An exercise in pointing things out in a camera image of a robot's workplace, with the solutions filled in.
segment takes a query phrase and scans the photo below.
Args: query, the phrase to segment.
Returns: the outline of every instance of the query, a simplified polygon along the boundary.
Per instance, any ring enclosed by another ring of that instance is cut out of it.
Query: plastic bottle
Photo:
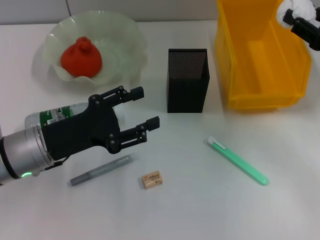
[[[74,115],[82,113],[88,107],[88,102],[82,102],[78,104],[73,104],[70,106],[64,106],[60,108],[54,108],[51,110],[35,112],[28,115],[24,120],[25,128],[31,128],[34,126],[40,126],[43,128],[46,125],[58,122],[60,120],[71,118]],[[115,115],[118,118],[119,126],[124,127],[125,125],[125,115],[122,111],[121,105],[113,107]]]

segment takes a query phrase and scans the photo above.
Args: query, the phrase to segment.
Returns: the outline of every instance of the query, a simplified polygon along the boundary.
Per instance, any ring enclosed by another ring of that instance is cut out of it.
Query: eraser
[[[163,180],[159,171],[155,171],[147,175],[144,175],[142,177],[142,181],[145,189],[150,189],[163,183]]]

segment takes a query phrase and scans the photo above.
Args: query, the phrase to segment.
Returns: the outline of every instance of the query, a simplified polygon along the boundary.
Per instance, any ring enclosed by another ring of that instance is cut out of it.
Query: white cloth
[[[288,9],[293,10],[293,18],[301,17],[308,22],[315,24],[316,21],[316,9],[310,0],[284,0],[276,13],[276,20],[285,28],[291,28],[283,21],[284,16]]]

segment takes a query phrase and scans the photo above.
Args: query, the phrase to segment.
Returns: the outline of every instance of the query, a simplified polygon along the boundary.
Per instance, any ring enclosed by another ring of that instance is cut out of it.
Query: table surface
[[[306,97],[281,111],[240,115],[223,108],[215,68],[215,21],[139,23],[148,41],[139,83],[145,97],[123,104],[126,127],[154,116],[148,142],[116,155],[102,147],[0,189],[3,239],[319,239],[320,54]],[[42,61],[53,24],[0,26],[0,123],[3,135],[25,117],[85,102],[100,88],[67,84]],[[207,48],[210,83],[203,114],[167,114],[169,48]],[[205,144],[215,136],[270,180],[261,186]],[[77,187],[67,182],[118,157],[140,159]],[[145,190],[141,176],[160,171],[163,185]]]

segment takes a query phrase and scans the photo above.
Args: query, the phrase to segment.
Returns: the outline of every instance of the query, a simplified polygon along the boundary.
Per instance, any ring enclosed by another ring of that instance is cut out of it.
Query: bottle label
[[[52,111],[57,111],[57,116],[52,116]],[[39,114],[40,126],[43,128],[49,124],[58,122],[63,119],[71,118],[70,106],[64,106],[52,110],[41,111]]]

